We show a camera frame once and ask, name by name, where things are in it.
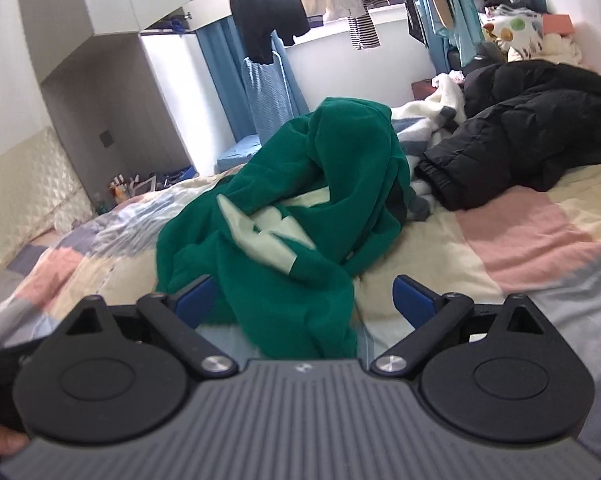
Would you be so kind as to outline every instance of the quilted headboard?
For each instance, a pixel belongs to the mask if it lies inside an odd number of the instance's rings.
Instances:
[[[0,271],[29,240],[93,216],[56,132],[45,128],[0,155]]]

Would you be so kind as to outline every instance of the green garment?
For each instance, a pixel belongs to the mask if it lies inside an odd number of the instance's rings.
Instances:
[[[399,234],[409,184],[390,109],[326,99],[165,225],[158,290],[211,274],[206,322],[239,323],[270,358],[353,357],[351,277]]]

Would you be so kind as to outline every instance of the bed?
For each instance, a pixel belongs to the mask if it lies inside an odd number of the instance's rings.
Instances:
[[[136,197],[48,239],[49,248],[40,240],[26,246],[8,270],[31,271],[22,282],[9,282],[15,290],[8,297],[0,290],[0,346],[47,335],[87,294],[124,304],[150,292],[162,226],[221,177]],[[391,250],[355,279],[363,361],[413,330],[392,304],[398,274],[482,303],[528,293],[595,379],[596,399],[580,439],[601,457],[601,166],[571,171],[547,193],[515,187],[481,208],[452,213],[437,206],[426,222],[406,225]],[[243,365],[260,355],[238,327],[198,330]]]

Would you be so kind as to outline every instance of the gray ribbed panel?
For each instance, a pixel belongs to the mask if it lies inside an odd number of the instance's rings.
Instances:
[[[12,480],[585,480],[601,463],[572,440],[496,449],[431,421],[406,383],[356,361],[252,362],[208,381],[178,418],[135,442],[74,449],[37,440]]]

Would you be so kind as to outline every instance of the white cabinet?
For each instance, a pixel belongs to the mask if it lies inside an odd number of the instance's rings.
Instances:
[[[34,72],[43,81],[68,59],[109,50],[191,0],[19,0]]]

